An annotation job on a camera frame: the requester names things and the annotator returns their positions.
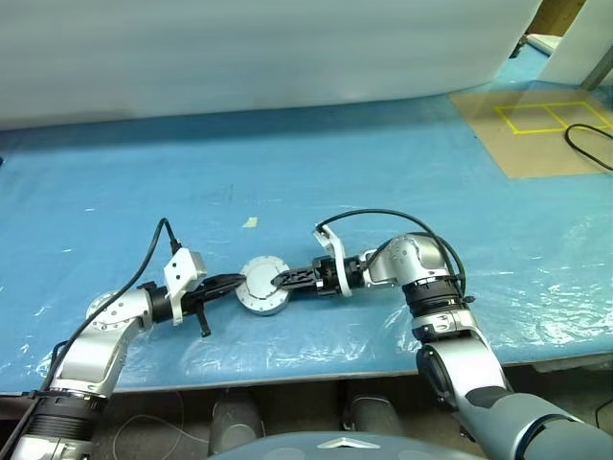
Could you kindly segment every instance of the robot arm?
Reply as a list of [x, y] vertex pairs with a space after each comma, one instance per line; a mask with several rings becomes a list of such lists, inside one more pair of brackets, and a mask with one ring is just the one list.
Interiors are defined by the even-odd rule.
[[272, 284], [320, 295], [351, 295], [352, 288], [402, 288], [422, 347], [420, 375], [468, 436], [496, 460], [607, 458], [613, 438], [534, 395], [513, 393], [502, 367], [468, 308], [463, 269], [455, 275], [443, 254], [446, 241], [407, 234], [378, 249], [346, 258], [338, 238], [324, 225], [316, 238], [330, 257], [311, 268], [288, 270]]
[[[83, 330], [58, 365], [49, 391], [37, 395], [12, 459], [89, 459], [94, 431], [132, 339], [153, 323], [172, 319], [178, 324], [190, 314], [196, 314], [202, 335], [208, 335], [204, 302], [234, 290], [244, 280], [232, 274], [204, 280], [200, 255], [184, 247], [174, 253], [164, 273], [165, 286], [146, 283], [128, 290]], [[87, 316], [114, 294], [97, 298]]]

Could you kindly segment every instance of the circular metal puck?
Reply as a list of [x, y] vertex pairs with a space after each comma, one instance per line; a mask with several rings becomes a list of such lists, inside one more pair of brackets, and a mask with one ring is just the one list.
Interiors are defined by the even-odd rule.
[[240, 271], [247, 279], [237, 287], [237, 297], [247, 309], [256, 314], [274, 314], [283, 309], [289, 292], [273, 286], [271, 281], [289, 266], [274, 256], [252, 259]]

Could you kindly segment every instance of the table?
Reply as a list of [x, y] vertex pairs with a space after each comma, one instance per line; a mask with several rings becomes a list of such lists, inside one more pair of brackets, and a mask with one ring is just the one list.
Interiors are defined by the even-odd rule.
[[[473, 90], [543, 89], [526, 48]], [[447, 96], [0, 132], [0, 391], [37, 387], [53, 345], [121, 286], [157, 220], [211, 274], [323, 255], [311, 232], [348, 209], [413, 214], [462, 256], [475, 315], [504, 363], [611, 350], [613, 182], [510, 180]], [[256, 227], [243, 228], [250, 217]], [[333, 224], [348, 254], [413, 230], [391, 217]], [[163, 280], [162, 243], [143, 280]], [[300, 300], [259, 317], [229, 296], [132, 344], [118, 390], [415, 372], [399, 289]]]

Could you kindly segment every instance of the white cable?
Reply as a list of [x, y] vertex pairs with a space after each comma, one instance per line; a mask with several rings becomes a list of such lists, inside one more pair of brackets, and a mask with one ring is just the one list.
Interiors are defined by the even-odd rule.
[[209, 444], [209, 441], [206, 439], [201, 439], [198, 438], [196, 436], [191, 435], [190, 433], [188, 433], [187, 431], [185, 431], [184, 428], [184, 424], [185, 424], [185, 404], [183, 404], [183, 397], [181, 396], [181, 393], [179, 392], [175, 392], [176, 396], [179, 398], [179, 405], [181, 406], [181, 426], [175, 426], [173, 424], [171, 424], [170, 422], [161, 419], [159, 417], [155, 417], [154, 415], [148, 415], [148, 414], [137, 414], [134, 415], [132, 417], [130, 417], [129, 419], [127, 419], [123, 425], [120, 426], [120, 428], [117, 430], [117, 432], [115, 433], [115, 436], [113, 436], [113, 444], [112, 444], [112, 450], [113, 450], [113, 458], [115, 460], [119, 460], [119, 457], [117, 456], [117, 440], [119, 439], [120, 434], [122, 434], [122, 431], [124, 431], [125, 427], [130, 425], [133, 421], [137, 420], [137, 419], [149, 419], [149, 420], [153, 420], [155, 422], [158, 422], [162, 425], [166, 425], [169, 428], [172, 428], [175, 431], [178, 431], [179, 435], [176, 438], [176, 441], [174, 442], [174, 445], [170, 448], [170, 450], [160, 459], [160, 460], [168, 460], [168, 458], [172, 455], [172, 453], [176, 450], [176, 448], [179, 446], [179, 443], [181, 442], [181, 438], [183, 436], [185, 436], [186, 438], [190, 438], [193, 439], [194, 441], [197, 441], [198, 443], [202, 443], [202, 444]]

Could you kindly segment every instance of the small paper scrap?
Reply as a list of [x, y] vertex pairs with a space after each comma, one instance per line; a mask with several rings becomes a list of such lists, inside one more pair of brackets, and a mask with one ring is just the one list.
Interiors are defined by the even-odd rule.
[[258, 226], [258, 218], [256, 216], [250, 217], [245, 223], [242, 224], [242, 228], [256, 228]]

